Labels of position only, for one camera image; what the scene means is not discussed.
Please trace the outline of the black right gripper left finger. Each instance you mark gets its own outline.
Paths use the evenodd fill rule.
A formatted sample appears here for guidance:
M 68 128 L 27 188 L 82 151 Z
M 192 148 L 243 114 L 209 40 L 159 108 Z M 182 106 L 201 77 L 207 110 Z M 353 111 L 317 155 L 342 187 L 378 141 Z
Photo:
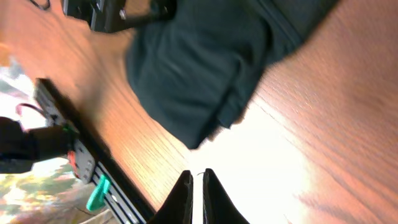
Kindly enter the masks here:
M 180 174 L 165 202 L 148 224 L 192 224 L 193 176 L 189 170 Z

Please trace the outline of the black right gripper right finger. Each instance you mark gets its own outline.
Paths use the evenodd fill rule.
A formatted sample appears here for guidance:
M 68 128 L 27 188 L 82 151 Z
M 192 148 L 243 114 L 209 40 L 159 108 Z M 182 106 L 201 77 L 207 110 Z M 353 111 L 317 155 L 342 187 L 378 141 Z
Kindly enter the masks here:
M 212 169 L 203 174 L 203 224 L 249 224 Z

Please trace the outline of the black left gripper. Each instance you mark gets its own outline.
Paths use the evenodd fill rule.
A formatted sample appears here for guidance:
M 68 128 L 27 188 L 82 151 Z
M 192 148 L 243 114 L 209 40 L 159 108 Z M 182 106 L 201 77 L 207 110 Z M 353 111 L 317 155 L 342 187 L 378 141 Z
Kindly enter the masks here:
M 151 0 L 145 14 L 127 15 L 126 0 L 62 0 L 63 13 L 85 21 L 95 32 L 116 33 L 173 18 L 176 0 Z

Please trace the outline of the black t-shirt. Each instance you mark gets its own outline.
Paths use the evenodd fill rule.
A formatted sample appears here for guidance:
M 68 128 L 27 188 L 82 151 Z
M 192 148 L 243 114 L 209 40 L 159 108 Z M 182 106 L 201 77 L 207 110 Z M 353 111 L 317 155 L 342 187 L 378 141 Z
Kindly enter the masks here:
M 267 66 L 296 51 L 335 0 L 188 0 L 126 53 L 147 114 L 189 149 L 243 113 Z

